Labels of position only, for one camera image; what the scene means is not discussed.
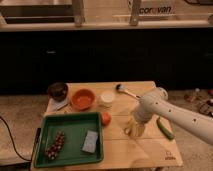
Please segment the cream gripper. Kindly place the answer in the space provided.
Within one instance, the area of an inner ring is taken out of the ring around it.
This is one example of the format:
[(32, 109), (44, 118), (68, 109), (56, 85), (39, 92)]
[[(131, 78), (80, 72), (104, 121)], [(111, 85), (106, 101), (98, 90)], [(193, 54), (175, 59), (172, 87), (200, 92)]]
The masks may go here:
[(140, 137), (143, 135), (145, 130), (145, 125), (138, 123), (134, 117), (131, 117), (131, 119), (128, 122), (128, 128), (129, 133), (128, 135), (131, 137)]

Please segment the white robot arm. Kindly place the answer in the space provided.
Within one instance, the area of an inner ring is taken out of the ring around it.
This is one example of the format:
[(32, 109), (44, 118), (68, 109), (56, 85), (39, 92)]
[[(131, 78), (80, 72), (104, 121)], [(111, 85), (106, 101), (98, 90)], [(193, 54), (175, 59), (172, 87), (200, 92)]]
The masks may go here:
[(137, 123), (146, 124), (158, 114), (213, 146), (213, 119), (169, 103), (164, 88), (157, 87), (144, 93), (138, 102), (133, 114)]

